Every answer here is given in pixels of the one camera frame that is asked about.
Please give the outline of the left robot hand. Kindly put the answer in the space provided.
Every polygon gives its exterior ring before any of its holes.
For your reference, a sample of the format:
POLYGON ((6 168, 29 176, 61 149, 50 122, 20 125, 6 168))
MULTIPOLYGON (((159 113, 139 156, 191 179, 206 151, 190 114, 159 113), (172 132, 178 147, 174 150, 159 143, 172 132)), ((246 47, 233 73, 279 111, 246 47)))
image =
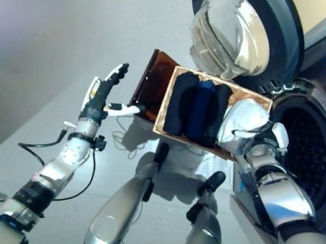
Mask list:
POLYGON ((100 123, 107 116, 130 116, 145 112, 146 107, 140 104, 106 103, 112 88, 125 77, 128 68, 128 63, 122 63, 113 68, 104 79, 97 76, 92 79, 83 99, 80 118, 100 123))

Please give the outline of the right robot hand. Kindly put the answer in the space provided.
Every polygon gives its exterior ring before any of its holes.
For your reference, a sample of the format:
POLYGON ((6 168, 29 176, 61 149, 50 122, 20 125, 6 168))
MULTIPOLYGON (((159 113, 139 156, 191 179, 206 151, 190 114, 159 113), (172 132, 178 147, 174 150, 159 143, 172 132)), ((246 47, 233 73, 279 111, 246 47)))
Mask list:
POLYGON ((243 153, 247 153, 257 145, 266 145, 269 147, 274 156, 279 159, 285 156, 289 145, 289 136, 285 126, 280 122, 268 121, 264 125, 249 130, 254 136, 246 141, 241 149, 243 153))

